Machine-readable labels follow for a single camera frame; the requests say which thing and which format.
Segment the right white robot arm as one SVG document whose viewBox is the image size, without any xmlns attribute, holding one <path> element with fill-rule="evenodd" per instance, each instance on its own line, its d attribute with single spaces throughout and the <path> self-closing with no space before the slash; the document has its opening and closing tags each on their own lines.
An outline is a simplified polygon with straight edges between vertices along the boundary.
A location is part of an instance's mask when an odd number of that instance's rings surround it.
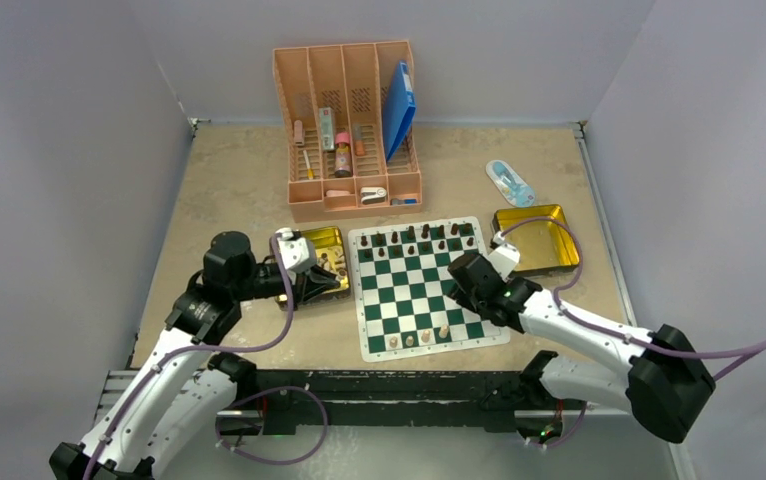
<svg viewBox="0 0 766 480">
<path fill-rule="evenodd" d="M 503 279 L 490 260 L 466 253 L 448 267 L 448 297 L 497 327 L 561 344 L 587 358 L 539 354 L 520 381 L 523 399 L 543 407 L 573 399 L 625 411 L 649 433 L 683 442 L 716 389 L 701 355 L 679 329 L 656 331 L 608 320 L 557 300 L 521 277 Z"/>
</svg>

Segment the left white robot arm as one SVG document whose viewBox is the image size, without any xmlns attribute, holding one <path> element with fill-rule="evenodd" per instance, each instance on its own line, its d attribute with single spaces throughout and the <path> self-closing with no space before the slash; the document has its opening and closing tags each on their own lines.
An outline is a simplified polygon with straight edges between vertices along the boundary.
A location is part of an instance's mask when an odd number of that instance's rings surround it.
<svg viewBox="0 0 766 480">
<path fill-rule="evenodd" d="M 242 304 L 285 296 L 291 321 L 297 302 L 339 284 L 297 230 L 277 230 L 263 261 L 247 235 L 217 234 L 135 378 L 78 443 L 63 442 L 52 453 L 55 478 L 159 478 L 219 411 L 246 408 L 260 395 L 256 367 L 242 357 L 247 348 L 222 343 L 241 319 Z"/>
</svg>

